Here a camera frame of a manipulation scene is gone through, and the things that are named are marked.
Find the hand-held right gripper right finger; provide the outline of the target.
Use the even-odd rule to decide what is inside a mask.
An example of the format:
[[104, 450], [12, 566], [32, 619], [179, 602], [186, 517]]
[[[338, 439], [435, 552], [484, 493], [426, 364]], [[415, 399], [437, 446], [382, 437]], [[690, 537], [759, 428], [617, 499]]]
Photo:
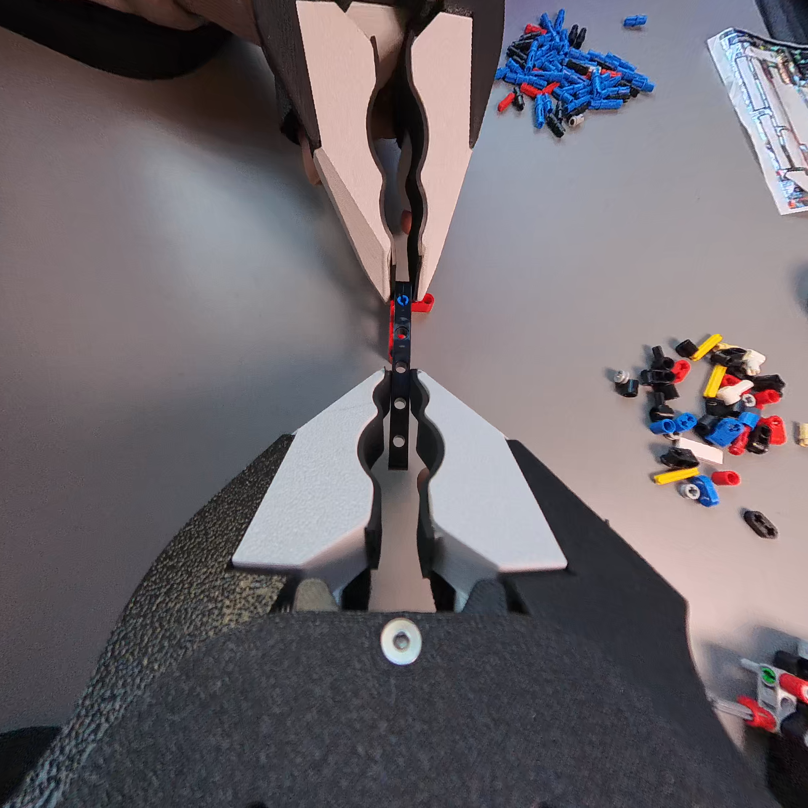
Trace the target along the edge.
[[411, 373], [419, 489], [417, 547], [436, 609], [476, 584], [563, 571], [568, 562], [506, 436], [423, 370]]

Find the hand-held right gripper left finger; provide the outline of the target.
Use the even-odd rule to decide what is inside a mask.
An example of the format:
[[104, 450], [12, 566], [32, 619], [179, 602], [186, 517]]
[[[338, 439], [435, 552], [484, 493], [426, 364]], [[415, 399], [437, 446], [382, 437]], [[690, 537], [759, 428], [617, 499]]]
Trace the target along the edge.
[[320, 579], [343, 609], [367, 609], [380, 559], [387, 371], [355, 386], [295, 433], [233, 557], [243, 571]]

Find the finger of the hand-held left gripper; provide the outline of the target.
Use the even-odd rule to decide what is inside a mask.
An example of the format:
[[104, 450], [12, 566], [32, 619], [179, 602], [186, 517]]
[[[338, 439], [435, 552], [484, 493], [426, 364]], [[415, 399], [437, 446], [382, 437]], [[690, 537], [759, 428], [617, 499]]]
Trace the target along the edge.
[[407, 250], [416, 292], [426, 292], [436, 272], [472, 153], [472, 22], [440, 11], [406, 45]]
[[375, 41], [336, 3], [298, 2], [297, 12], [320, 137], [314, 164], [362, 268], [389, 300], [393, 238], [382, 214], [385, 180], [369, 129]]

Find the long black lego beam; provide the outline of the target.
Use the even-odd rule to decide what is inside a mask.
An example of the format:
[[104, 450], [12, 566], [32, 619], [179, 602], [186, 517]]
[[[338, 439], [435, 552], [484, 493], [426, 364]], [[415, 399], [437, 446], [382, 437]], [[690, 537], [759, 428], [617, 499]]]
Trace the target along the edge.
[[[408, 281], [397, 280], [393, 287], [393, 294], [400, 283], [411, 284]], [[411, 343], [409, 349], [409, 363], [405, 365], [399, 360], [396, 365], [391, 364], [389, 390], [389, 453], [388, 468], [392, 471], [406, 471], [409, 466], [409, 412], [411, 389]]]

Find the red angled lego beam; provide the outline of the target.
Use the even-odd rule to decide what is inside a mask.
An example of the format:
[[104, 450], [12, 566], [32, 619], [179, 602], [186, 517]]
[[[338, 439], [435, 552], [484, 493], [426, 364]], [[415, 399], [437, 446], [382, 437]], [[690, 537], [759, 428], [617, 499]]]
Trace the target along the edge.
[[[398, 284], [389, 303], [389, 360], [392, 365], [396, 365], [399, 360], [402, 360], [405, 365], [409, 363], [411, 315], [412, 313], [429, 313], [435, 300], [430, 293], [426, 293], [421, 300], [413, 300], [410, 286], [411, 284]], [[395, 299], [400, 293], [409, 295], [410, 308], [396, 306]]]

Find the person's left forearm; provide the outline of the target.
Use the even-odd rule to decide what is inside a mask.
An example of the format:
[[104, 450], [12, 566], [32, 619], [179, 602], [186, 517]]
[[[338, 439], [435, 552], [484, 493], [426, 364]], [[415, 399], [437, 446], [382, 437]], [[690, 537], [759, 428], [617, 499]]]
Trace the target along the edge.
[[125, 14], [180, 31], [215, 24], [254, 45], [260, 44], [251, 1], [94, 1]]

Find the pile of blue lego pins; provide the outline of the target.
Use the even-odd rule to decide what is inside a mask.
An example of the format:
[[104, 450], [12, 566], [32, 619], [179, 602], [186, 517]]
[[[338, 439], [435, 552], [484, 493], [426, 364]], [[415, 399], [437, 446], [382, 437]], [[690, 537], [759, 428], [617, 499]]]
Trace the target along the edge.
[[587, 28], [568, 25], [565, 9], [527, 23], [505, 48], [494, 80], [507, 92], [499, 116], [528, 116], [537, 131], [560, 140], [579, 128], [588, 113], [618, 112], [655, 84], [631, 62], [612, 52], [586, 48]]

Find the pile of mixed lego pieces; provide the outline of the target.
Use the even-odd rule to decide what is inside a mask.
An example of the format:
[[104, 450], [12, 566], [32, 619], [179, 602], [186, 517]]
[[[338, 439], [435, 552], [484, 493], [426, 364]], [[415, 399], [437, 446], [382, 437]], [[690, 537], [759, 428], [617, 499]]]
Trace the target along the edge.
[[793, 386], [767, 357], [709, 335], [651, 345], [639, 365], [609, 367], [609, 388], [637, 424], [642, 451], [623, 442], [610, 451], [617, 469], [642, 485], [654, 524], [682, 530], [698, 519], [716, 532], [719, 518], [757, 542], [806, 540], [806, 419], [783, 404]]

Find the lego sticker sheet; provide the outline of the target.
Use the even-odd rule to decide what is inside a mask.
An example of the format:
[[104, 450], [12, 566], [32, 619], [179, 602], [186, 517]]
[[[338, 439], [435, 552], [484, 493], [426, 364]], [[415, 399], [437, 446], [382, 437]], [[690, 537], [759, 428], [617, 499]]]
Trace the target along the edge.
[[806, 46], [727, 28], [707, 47], [778, 212], [806, 213]]

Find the partly built lego car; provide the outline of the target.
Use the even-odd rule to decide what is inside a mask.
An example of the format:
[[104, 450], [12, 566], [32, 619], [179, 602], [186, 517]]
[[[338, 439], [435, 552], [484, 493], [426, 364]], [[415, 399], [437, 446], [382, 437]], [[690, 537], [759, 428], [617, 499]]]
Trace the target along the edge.
[[708, 702], [713, 709], [742, 719], [753, 729], [781, 736], [806, 747], [806, 643], [799, 643], [796, 653], [776, 652], [771, 662], [741, 658], [739, 665], [753, 674], [755, 694], [737, 696], [733, 702], [708, 694]]

